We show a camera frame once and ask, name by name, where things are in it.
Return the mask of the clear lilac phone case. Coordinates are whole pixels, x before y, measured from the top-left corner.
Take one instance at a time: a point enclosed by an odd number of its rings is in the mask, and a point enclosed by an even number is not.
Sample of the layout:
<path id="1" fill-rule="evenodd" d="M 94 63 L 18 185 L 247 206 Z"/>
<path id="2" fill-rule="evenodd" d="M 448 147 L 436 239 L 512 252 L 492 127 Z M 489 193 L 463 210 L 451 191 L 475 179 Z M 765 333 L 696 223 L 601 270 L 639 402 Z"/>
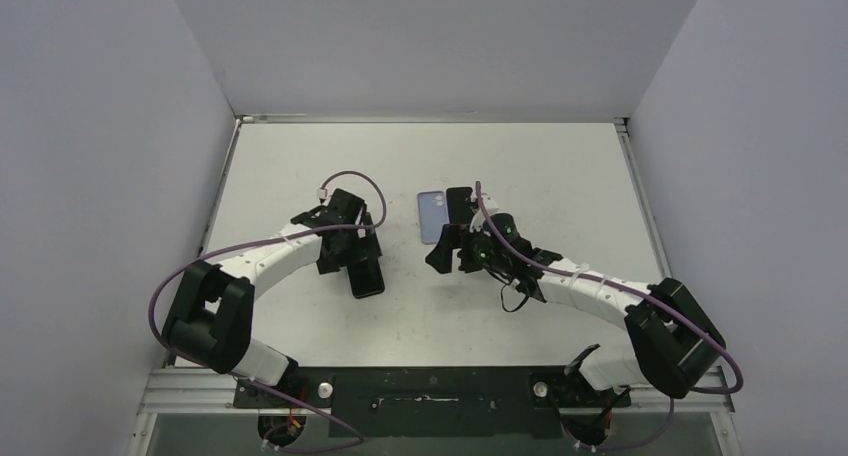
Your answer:
<path id="1" fill-rule="evenodd" d="M 438 242 L 442 228 L 449 222 L 446 194 L 442 190 L 424 191 L 416 196 L 420 240 L 425 245 Z"/>

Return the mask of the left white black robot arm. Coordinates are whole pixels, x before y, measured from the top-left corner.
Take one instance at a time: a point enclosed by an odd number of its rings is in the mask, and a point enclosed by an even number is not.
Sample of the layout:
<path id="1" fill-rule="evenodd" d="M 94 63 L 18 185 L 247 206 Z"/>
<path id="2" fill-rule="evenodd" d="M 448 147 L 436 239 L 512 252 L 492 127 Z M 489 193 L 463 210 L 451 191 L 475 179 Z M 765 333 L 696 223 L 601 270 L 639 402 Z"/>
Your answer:
<path id="1" fill-rule="evenodd" d="M 319 274 L 344 271 L 353 297 L 384 292 L 382 254 L 366 202 L 336 189 L 328 202 L 293 217 L 273 238 L 217 263 L 198 261 L 183 273 L 161 335 L 170 348 L 219 374 L 259 382 L 270 404 L 297 396 L 297 362 L 253 338 L 256 301 L 309 265 Z"/>

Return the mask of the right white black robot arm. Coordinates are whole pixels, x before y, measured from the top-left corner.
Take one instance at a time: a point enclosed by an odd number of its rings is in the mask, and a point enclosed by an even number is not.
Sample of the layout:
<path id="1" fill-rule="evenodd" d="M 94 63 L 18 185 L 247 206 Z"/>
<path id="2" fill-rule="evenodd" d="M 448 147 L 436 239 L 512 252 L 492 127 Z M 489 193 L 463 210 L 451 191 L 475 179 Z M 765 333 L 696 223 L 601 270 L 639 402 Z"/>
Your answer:
<path id="1" fill-rule="evenodd" d="M 484 271 L 528 299 L 571 307 L 624 331 L 628 343 L 592 343 L 566 366 L 565 390 L 580 405 L 633 385 L 682 399 L 699 391 L 700 379 L 726 347 L 680 281 L 649 284 L 593 271 L 534 246 L 508 213 L 476 225 L 444 225 L 425 261 L 440 274 Z"/>

